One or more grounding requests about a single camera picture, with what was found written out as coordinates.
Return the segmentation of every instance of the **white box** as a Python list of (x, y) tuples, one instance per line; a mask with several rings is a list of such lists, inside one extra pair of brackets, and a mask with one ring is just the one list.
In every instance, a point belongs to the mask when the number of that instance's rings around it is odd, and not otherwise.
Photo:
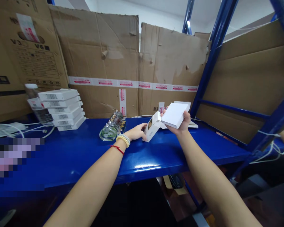
[(191, 102), (181, 102), (181, 101), (174, 101), (174, 103), (187, 104), (188, 105), (188, 109), (186, 110), (187, 112), (189, 111), (190, 105), (192, 104)]
[(62, 119), (74, 119), (75, 117), (77, 117), (81, 112), (83, 111), (83, 108), (78, 107), (76, 109), (74, 109), (72, 112), (70, 113), (55, 113), (52, 114), (51, 116), (53, 117), (53, 120), (62, 120)]
[(155, 133), (159, 130), (161, 126), (161, 116), (160, 112), (157, 111), (155, 114), (152, 116), (150, 121), (147, 123), (147, 126), (144, 129), (144, 134), (146, 135), (146, 142), (149, 142)]
[(178, 129), (184, 120), (184, 111), (189, 110), (190, 106), (181, 103), (171, 103), (165, 114), (161, 118), (161, 122)]
[(76, 96), (74, 98), (70, 98), (64, 101), (42, 101), (43, 106), (45, 108), (51, 108), (51, 107), (68, 107), (74, 102), (80, 101), (80, 96)]
[(48, 108), (48, 112), (50, 114), (56, 114), (56, 113), (70, 113), (73, 110), (75, 110), (76, 108), (80, 107), (83, 105), (83, 102), (75, 102), (73, 104), (71, 104), (68, 107), (64, 107), (64, 108)]
[(64, 119), (64, 120), (54, 120), (53, 124), (54, 126), (64, 126), (64, 125), (74, 125), (81, 117), (85, 115), (85, 112), (82, 111), (78, 116), (76, 116), (74, 119)]
[(86, 117), (81, 117), (74, 125), (66, 125), (57, 128), (59, 131), (76, 130), (81, 126), (81, 124), (85, 121), (85, 119)]
[(75, 89), (61, 89), (46, 92), (39, 92), (41, 101), (64, 101), (79, 95)]

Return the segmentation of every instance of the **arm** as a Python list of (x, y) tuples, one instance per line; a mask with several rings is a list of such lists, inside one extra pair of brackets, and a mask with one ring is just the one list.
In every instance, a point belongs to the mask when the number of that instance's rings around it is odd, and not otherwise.
[(167, 127), (177, 136), (190, 172), (216, 220), (223, 226), (261, 226), (230, 181), (189, 133), (190, 114), (185, 111), (184, 116), (179, 129)]
[[(146, 125), (140, 124), (124, 134), (131, 141), (140, 137), (146, 140), (141, 131)], [(126, 143), (122, 139), (114, 145), (125, 152)], [(123, 154), (117, 148), (109, 148), (83, 174), (44, 226), (90, 226), (116, 180), (122, 158)]]

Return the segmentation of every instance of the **barcode label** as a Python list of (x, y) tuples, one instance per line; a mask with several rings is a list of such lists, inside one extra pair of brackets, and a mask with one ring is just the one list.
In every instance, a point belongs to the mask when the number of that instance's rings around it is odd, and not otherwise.
[(63, 129), (64, 129), (64, 130), (67, 130), (67, 129), (72, 129), (72, 126), (71, 126), (71, 125), (68, 125), (68, 126), (63, 126)]
[(62, 112), (65, 112), (65, 109), (63, 108), (55, 109), (55, 113), (62, 113)]
[(59, 121), (60, 125), (68, 125), (68, 121)]
[(60, 106), (60, 103), (59, 102), (51, 102), (51, 106)]
[(47, 95), (46, 95), (46, 98), (47, 98), (47, 99), (58, 99), (58, 98), (57, 98), (57, 95), (55, 95), (55, 94), (47, 94)]
[(59, 115), (59, 119), (66, 119), (66, 118), (68, 118), (67, 114)]

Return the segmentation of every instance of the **blue shelf frame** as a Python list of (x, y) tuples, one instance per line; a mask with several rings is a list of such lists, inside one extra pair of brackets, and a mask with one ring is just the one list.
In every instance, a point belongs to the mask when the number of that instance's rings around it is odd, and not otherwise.
[[(188, 26), (187, 26), (188, 20), (187, 19), (188, 18), (190, 19), (191, 11), (192, 11), (192, 5), (190, 4), (190, 2), (191, 1), (188, 1), (188, 4), (187, 4), (186, 17), (185, 17), (185, 21), (183, 25), (183, 33), (188, 33), (187, 32), (188, 30)], [(217, 62), (217, 59), (218, 59), (218, 56), (219, 56), (219, 53), (220, 53), (220, 50), (223, 44), (224, 37), (226, 35), (231, 18), (236, 8), (237, 2), (238, 0), (223, 0), (221, 2), (221, 6), (220, 6), (220, 9), (217, 15), (217, 19), (215, 21), (213, 31), (210, 37), (210, 41), (212, 41), (211, 51), (210, 51), (206, 66), (204, 68), (202, 78), (199, 84), (199, 88), (196, 93), (190, 114), (193, 118), (195, 118), (200, 104), (206, 103), (209, 105), (214, 105), (214, 106), (221, 107), (224, 109), (243, 113), (249, 116), (262, 118), (265, 120), (265, 123), (263, 127), (260, 129), (260, 131), (268, 133), (268, 134), (276, 134), (276, 133), (279, 133), (280, 130), (282, 130), (282, 128), (284, 127), (284, 100), (277, 107), (277, 109), (269, 116), (269, 115), (265, 115), (265, 114), (245, 110), (245, 109), (240, 109), (240, 108), (233, 107), (233, 106), (227, 106), (221, 103), (215, 103), (215, 102), (211, 102), (211, 101), (203, 99), (208, 82), (210, 80), (210, 76)], [(275, 16), (273, 17), (273, 20), (277, 18), (284, 30), (284, 0), (270, 0), (270, 2), (275, 10)], [(250, 151), (251, 153), (250, 157), (236, 171), (228, 175), (229, 179), (233, 178), (239, 171), (241, 171), (244, 167), (246, 167), (254, 159), (254, 155), (257, 152), (262, 151), (267, 146), (267, 144), (274, 138), (274, 136), (268, 136), (268, 135), (258, 132), (254, 136), (254, 138), (250, 141), (249, 144), (245, 144), (225, 134), (224, 132), (214, 128), (213, 126), (207, 124), (206, 122), (203, 122), (203, 123), (213, 128), (215, 131), (232, 139), (233, 141), (238, 143), (240, 147), (244, 148), (247, 151)]]
[(185, 13), (185, 19), (184, 19), (184, 25), (182, 29), (182, 33), (192, 35), (192, 29), (190, 27), (190, 18), (192, 17), (192, 9), (193, 4), (195, 3), (195, 0), (188, 0), (186, 13)]

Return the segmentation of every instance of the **plastic water bottle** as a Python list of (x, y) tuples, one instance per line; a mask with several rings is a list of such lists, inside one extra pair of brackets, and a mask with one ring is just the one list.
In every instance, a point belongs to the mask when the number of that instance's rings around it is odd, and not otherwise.
[(38, 93), (41, 92), (38, 90), (38, 86), (36, 84), (25, 84), (26, 93), (28, 95), (28, 103), (34, 111), (36, 117), (43, 125), (52, 126), (53, 118), (49, 114), (48, 110), (44, 108)]

